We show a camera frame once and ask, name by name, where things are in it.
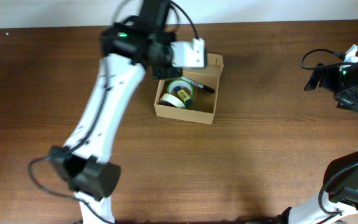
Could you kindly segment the cardboard box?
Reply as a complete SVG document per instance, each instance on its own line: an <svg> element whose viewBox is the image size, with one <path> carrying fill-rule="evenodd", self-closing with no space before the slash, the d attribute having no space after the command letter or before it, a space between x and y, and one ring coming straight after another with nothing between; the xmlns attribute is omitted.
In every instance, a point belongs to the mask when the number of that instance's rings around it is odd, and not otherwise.
<svg viewBox="0 0 358 224"><path fill-rule="evenodd" d="M159 81L154 101L156 115L212 124L223 68L222 55L208 54L206 68L187 68L180 78Z"/></svg>

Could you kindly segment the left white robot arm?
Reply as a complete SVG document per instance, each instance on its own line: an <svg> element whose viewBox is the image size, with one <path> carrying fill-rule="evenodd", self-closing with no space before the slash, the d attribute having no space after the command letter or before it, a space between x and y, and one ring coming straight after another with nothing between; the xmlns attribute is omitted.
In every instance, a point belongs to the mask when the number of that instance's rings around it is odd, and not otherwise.
<svg viewBox="0 0 358 224"><path fill-rule="evenodd" d="M98 79L84 113L62 147L53 146L49 161L79 202L80 223L114 223L111 195L121 168L110 163L117 128L132 94L148 68L154 78L180 77L174 62L175 31L167 31L173 1L144 1L138 15L114 22L100 35L102 57Z"/></svg>

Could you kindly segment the black and white marker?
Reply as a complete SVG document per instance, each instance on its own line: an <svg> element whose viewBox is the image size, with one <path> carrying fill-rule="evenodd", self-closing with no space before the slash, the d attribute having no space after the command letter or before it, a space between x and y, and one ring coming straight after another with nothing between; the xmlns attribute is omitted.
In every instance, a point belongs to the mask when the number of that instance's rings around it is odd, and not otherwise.
<svg viewBox="0 0 358 224"><path fill-rule="evenodd" d="M211 87L209 87L207 85L201 84L200 82L194 81L194 80L192 80L190 78L181 77L181 79L186 81L186 82L188 82L188 83L190 83L190 84L192 84L192 85L194 85L194 86L196 86L196 87L198 87L198 88L200 88L200 89L202 89L202 90L204 90L204 91L207 91L208 93L214 94L215 91L216 91L215 89L213 89L213 88L211 88Z"/></svg>

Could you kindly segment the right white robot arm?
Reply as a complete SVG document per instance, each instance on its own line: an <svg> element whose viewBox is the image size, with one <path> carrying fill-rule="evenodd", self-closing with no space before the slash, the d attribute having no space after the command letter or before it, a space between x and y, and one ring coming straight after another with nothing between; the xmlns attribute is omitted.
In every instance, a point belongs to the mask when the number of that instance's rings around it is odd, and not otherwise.
<svg viewBox="0 0 358 224"><path fill-rule="evenodd" d="M341 62L322 63L313 72L304 89L322 87L333 93L337 107L358 111L358 45L346 53L335 54ZM268 223L340 223L342 217L358 214L358 148L355 152L333 160L324 173L319 192L307 202L288 207Z"/></svg>

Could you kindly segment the yellow and black highlighter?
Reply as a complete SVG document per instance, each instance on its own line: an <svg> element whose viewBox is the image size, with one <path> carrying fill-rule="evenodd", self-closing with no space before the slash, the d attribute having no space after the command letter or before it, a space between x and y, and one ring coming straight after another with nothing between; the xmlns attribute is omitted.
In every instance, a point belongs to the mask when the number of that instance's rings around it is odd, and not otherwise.
<svg viewBox="0 0 358 224"><path fill-rule="evenodd" d="M173 90L186 106L192 104L193 100L191 96L182 87L176 86Z"/></svg>

